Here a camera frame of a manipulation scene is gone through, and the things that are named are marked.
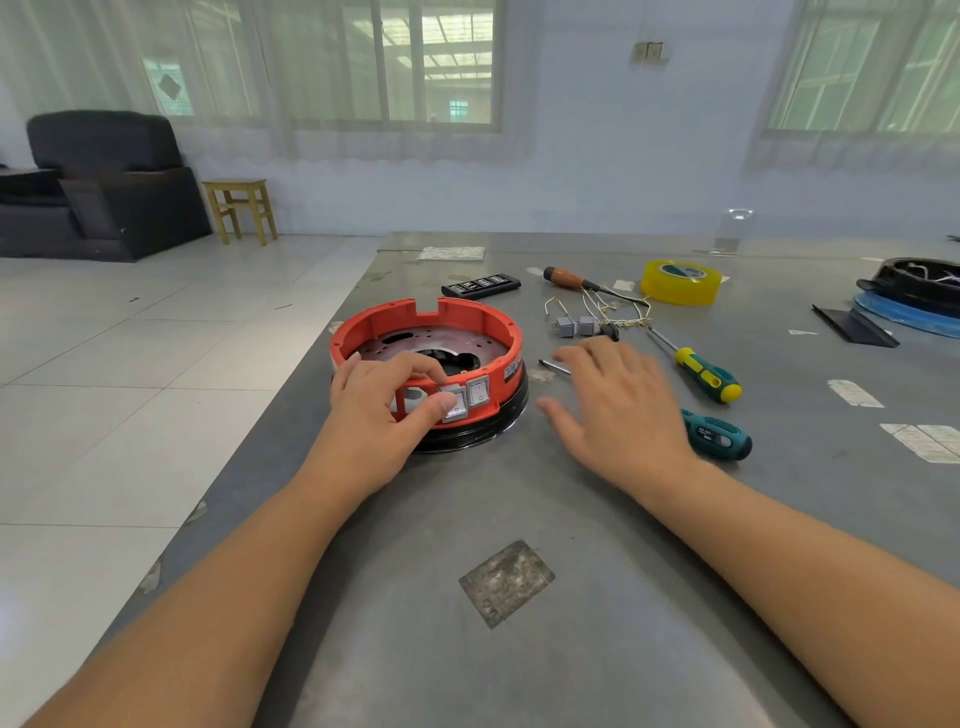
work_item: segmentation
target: hand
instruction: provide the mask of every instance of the hand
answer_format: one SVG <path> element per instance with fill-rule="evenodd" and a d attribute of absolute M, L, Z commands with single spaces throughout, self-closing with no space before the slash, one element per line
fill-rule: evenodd
<path fill-rule="evenodd" d="M 413 375 L 446 381 L 440 362 L 419 353 L 403 352 L 380 362 L 362 361 L 355 352 L 344 362 L 330 384 L 330 416 L 298 480 L 329 484 L 353 507 L 389 483 L 427 430 L 457 403 L 450 392 L 438 392 L 395 421 L 390 404 Z"/>
<path fill-rule="evenodd" d="M 672 483 L 700 460 L 666 375 L 650 356 L 606 336 L 560 347 L 581 420 L 559 401 L 537 400 L 564 446 L 587 468 L 639 499 L 645 487 Z"/>

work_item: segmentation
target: orange circular housing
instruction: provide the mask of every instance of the orange circular housing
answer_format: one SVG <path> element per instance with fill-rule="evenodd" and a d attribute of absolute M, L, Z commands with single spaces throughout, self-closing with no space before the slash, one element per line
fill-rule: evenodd
<path fill-rule="evenodd" d="M 452 392 L 457 396 L 457 405 L 433 430 L 470 432 L 474 425 L 509 416 L 509 422 L 492 437 L 512 424 L 526 404 L 522 345 L 520 328 L 505 313 L 490 306 L 441 298 L 436 311 L 420 312 L 414 299 L 406 299 L 368 308 L 345 321 L 330 340 L 330 357 L 336 369 L 357 351 L 365 359 L 379 360 L 401 351 L 433 356 L 444 365 L 446 383 L 438 385 L 424 378 L 408 380 L 396 390 L 391 406 L 395 419 L 402 420 L 419 401 L 434 392 Z"/>

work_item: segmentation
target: yellow tape roll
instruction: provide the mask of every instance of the yellow tape roll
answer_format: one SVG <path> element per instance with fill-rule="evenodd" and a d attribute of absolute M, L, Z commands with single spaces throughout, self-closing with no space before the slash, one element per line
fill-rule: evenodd
<path fill-rule="evenodd" d="M 675 260 L 652 260 L 643 269 L 640 290 L 656 301 L 710 305 L 723 277 L 712 268 Z"/>

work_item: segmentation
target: wooden stool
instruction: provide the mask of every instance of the wooden stool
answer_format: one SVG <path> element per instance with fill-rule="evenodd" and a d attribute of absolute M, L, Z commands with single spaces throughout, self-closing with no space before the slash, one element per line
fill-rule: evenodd
<path fill-rule="evenodd" d="M 248 206 L 253 215 L 253 224 L 256 226 L 256 236 L 260 238 L 260 245 L 266 245 L 267 239 L 263 234 L 263 225 L 260 222 L 261 217 L 267 218 L 267 225 L 270 226 L 270 235 L 276 240 L 276 225 L 274 224 L 274 209 L 270 207 L 270 196 L 267 194 L 266 180 L 210 180 L 204 182 L 206 198 L 210 201 L 210 212 L 217 221 L 217 230 L 220 231 L 220 239 L 224 245 L 229 245 L 227 238 L 227 226 L 224 225 L 224 218 L 229 215 L 230 222 L 233 225 L 233 234 L 237 240 L 242 237 L 240 232 L 240 223 L 237 220 L 237 208 Z M 217 200 L 217 192 L 224 193 L 224 201 Z M 234 192 L 246 193 L 246 197 L 233 197 Z"/>

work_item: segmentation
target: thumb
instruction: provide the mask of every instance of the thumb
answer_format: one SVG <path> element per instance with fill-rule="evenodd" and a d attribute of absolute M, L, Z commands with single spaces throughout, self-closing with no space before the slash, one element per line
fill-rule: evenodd
<path fill-rule="evenodd" d="M 554 429 L 560 435 L 560 441 L 564 447 L 570 451 L 577 460 L 583 461 L 583 455 L 586 452 L 584 426 L 577 418 L 570 414 L 570 410 L 564 407 L 559 400 L 552 397 L 541 397 L 537 400 L 539 407 L 550 418 Z"/>
<path fill-rule="evenodd" d="M 426 401 L 417 409 L 403 418 L 399 426 L 414 446 L 423 439 L 423 435 L 433 425 L 438 423 L 457 403 L 457 396 L 452 392 L 437 392 L 426 398 Z"/>

